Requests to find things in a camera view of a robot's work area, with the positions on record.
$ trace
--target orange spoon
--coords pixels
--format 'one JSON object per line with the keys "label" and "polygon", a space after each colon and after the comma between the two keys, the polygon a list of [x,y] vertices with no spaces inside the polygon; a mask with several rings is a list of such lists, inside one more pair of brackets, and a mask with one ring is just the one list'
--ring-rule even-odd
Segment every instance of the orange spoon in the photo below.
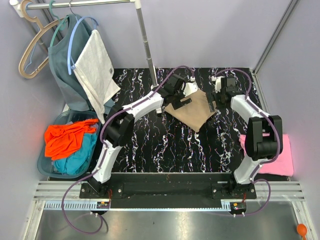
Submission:
{"label": "orange spoon", "polygon": [[307,235],[307,227],[304,224],[299,224],[296,227],[296,231],[298,232],[298,234],[303,238],[303,240],[307,240],[306,239],[306,235]]}

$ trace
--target wooden hanger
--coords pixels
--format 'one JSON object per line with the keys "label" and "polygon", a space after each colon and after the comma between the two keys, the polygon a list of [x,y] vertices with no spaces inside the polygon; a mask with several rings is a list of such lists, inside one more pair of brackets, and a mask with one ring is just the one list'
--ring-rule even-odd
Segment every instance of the wooden hanger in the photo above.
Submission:
{"label": "wooden hanger", "polygon": [[32,1],[30,0],[23,0],[21,2],[20,5],[20,9],[22,12],[22,15],[24,16],[25,19],[27,19],[29,22],[32,23],[36,23],[39,27],[39,32],[37,33],[37,35],[35,35],[35,37],[32,39],[32,41],[30,42],[29,46],[26,48],[20,63],[19,63],[19,72],[21,74],[21,76],[23,76],[26,79],[32,79],[34,78],[43,68],[44,66],[49,62],[49,57],[47,56],[45,58],[45,60],[43,60],[43,62],[31,73],[31,74],[27,74],[25,73],[24,70],[24,66],[26,64],[26,61],[28,60],[28,57],[30,55],[30,53],[32,52],[32,49],[34,48],[34,46],[36,45],[37,41],[52,27],[56,26],[59,24],[59,20],[55,20],[53,22],[50,22],[47,26],[43,26],[40,22],[40,20],[35,16],[35,17],[30,17],[27,12],[26,12],[26,6],[28,3],[32,3]]}

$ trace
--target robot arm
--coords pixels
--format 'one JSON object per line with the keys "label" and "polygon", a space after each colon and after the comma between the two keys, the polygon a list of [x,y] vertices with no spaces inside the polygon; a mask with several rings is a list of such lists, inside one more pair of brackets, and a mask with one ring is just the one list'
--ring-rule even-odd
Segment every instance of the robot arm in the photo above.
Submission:
{"label": "robot arm", "polygon": [[[151,91],[145,97],[137,102],[126,106],[114,106],[108,117],[113,116],[123,109],[129,109],[115,117],[106,127],[103,140],[105,145],[102,148],[98,163],[93,172],[93,185],[100,185],[107,182],[111,177],[112,167],[115,163],[121,148],[130,142],[134,123],[145,114],[167,106],[169,103],[174,108],[180,108],[184,104],[180,100],[189,94],[196,92],[198,87],[194,80],[185,82],[179,76],[164,84],[158,92]],[[231,194],[243,194],[257,174],[257,166],[261,167],[264,162],[272,159],[277,152],[278,143],[275,132],[272,131],[265,117],[269,118],[274,124],[280,139],[280,152],[282,151],[282,120],[279,116],[271,116],[262,111],[249,98],[238,91],[236,80],[233,77],[220,78],[216,82],[214,93],[207,93],[207,99],[210,108],[213,108],[213,102],[219,108],[231,108],[236,111],[247,123],[247,134],[245,140],[246,154],[240,166],[232,173],[228,182],[228,189]]]}

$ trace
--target teal cloth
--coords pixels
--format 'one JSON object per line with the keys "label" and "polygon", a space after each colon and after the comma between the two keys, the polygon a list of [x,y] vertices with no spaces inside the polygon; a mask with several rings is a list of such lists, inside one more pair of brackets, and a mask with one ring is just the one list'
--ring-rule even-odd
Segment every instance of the teal cloth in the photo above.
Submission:
{"label": "teal cloth", "polygon": [[91,153],[96,142],[96,133],[85,133],[81,148],[67,158],[53,161],[54,167],[62,174],[75,175],[81,173],[90,164]]}
{"label": "teal cloth", "polygon": [[[66,104],[72,110],[83,112],[92,110],[93,107],[90,104],[86,92],[78,82],[76,75],[73,71],[71,75],[69,75],[67,67],[67,53],[71,33],[77,23],[77,19],[80,19],[81,16],[75,14],[69,14],[67,16],[68,30],[65,37],[56,45],[48,48],[49,66]],[[77,27],[71,50],[71,57],[74,62],[78,60],[91,35],[91,32],[92,29],[86,21],[82,21]],[[115,103],[112,99],[104,104],[106,114],[110,112],[110,109],[114,104]]]}

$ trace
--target white cloth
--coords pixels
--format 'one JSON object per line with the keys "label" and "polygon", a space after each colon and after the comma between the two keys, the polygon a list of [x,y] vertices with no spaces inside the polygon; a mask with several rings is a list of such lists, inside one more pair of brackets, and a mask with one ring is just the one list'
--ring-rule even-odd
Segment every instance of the white cloth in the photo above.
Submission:
{"label": "white cloth", "polygon": [[97,30],[92,31],[73,71],[99,120],[104,124],[104,104],[120,87],[112,79],[114,68]]}

